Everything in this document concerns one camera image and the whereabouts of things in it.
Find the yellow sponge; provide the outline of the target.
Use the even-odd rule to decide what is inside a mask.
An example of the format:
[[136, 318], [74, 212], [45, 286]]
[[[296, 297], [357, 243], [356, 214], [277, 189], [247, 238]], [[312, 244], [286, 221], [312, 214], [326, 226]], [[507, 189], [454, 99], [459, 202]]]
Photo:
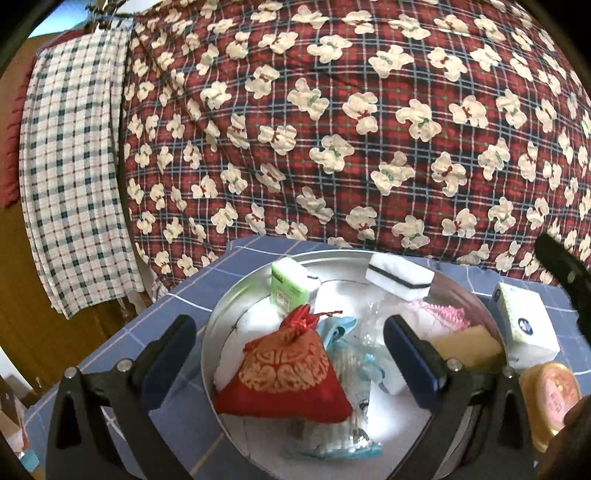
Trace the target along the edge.
[[456, 358], [475, 372], [497, 372], [506, 364], [502, 344], [482, 325], [441, 337], [432, 341], [444, 359]]

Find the white pink knitted towel roll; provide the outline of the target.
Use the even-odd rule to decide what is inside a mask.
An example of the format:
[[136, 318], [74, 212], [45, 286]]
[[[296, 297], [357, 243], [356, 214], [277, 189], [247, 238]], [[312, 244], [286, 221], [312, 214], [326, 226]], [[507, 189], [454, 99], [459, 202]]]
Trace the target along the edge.
[[466, 330], [471, 326], [464, 308], [414, 301], [407, 305], [407, 323], [420, 339], [435, 340]]

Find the white black sponge block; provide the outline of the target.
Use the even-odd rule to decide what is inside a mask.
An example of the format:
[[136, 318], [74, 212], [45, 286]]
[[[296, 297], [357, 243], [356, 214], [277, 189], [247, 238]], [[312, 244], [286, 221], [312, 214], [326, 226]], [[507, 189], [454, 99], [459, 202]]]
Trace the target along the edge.
[[429, 295], [435, 272], [402, 256], [374, 253], [365, 277], [382, 290], [412, 302]]

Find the red gold drawstring pouch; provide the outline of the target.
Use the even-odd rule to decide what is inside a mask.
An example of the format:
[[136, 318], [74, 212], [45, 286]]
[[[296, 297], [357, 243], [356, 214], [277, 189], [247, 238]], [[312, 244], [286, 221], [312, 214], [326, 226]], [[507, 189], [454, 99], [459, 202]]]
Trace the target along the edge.
[[279, 329], [245, 344], [238, 371], [215, 396], [218, 414], [342, 423], [353, 414], [315, 332], [324, 313], [298, 306]]

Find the green white small box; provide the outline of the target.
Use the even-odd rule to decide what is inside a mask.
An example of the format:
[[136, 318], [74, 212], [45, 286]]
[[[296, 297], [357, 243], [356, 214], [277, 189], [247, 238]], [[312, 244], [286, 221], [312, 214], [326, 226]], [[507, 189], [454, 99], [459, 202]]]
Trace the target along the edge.
[[287, 316], [298, 306], [314, 304], [321, 280], [293, 258], [271, 263], [270, 301]]

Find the blue white tissue pack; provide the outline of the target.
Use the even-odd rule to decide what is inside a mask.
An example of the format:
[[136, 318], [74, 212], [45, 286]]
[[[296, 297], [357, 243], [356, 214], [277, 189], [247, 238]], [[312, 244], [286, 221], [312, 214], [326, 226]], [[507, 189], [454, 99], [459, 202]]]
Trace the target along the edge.
[[498, 283], [492, 301], [511, 367], [525, 371], [557, 357], [560, 345], [551, 318], [537, 292]]

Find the round orange tin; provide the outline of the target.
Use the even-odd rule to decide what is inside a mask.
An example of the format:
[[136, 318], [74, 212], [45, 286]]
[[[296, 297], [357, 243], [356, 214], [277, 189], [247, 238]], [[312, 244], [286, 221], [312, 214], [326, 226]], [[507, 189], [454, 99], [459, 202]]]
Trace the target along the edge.
[[520, 386], [533, 445], [545, 453], [550, 441], [564, 428], [566, 414], [581, 400], [580, 386], [574, 373], [559, 362], [525, 370]]

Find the teal folded cloth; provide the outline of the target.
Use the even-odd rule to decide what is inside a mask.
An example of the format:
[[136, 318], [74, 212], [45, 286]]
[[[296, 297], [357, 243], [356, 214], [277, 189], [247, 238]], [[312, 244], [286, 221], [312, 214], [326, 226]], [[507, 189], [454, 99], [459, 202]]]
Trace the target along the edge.
[[351, 316], [330, 316], [318, 322], [315, 332], [321, 337], [322, 346], [329, 350], [335, 343], [356, 328], [358, 321]]

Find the round metal basin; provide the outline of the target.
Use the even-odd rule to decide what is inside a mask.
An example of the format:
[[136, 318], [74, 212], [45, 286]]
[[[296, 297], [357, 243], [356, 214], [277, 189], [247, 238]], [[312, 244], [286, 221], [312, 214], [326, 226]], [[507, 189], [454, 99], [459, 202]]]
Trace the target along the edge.
[[431, 417], [390, 355], [404, 318], [444, 359], [498, 370], [506, 349], [477, 296], [434, 271], [425, 297], [377, 284], [386, 258], [325, 250], [259, 267], [217, 302], [201, 370], [213, 413], [257, 478], [384, 479]]

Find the red plaid bear blanket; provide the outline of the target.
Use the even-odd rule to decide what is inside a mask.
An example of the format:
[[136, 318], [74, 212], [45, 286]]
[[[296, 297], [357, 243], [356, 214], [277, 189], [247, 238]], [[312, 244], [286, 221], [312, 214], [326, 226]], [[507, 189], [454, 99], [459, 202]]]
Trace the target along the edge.
[[514, 1], [162, 1], [123, 97], [140, 258], [174, 286], [250, 235], [550, 282], [590, 259], [590, 99]]

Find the white green checked cloth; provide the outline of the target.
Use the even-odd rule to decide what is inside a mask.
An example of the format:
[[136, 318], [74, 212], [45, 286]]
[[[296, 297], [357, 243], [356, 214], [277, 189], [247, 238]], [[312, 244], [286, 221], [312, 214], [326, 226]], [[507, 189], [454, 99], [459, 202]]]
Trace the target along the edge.
[[19, 142], [26, 233], [50, 304], [65, 318], [143, 289], [118, 186], [127, 29], [43, 50]]

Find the red quilted cloth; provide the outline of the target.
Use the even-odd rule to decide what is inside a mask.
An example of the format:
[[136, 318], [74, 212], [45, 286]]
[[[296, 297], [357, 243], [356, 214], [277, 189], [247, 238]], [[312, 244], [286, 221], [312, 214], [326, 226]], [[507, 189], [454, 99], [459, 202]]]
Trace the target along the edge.
[[26, 40], [1, 77], [1, 207], [17, 203], [19, 141], [29, 80], [40, 53], [85, 34], [83, 28], [46, 34]]

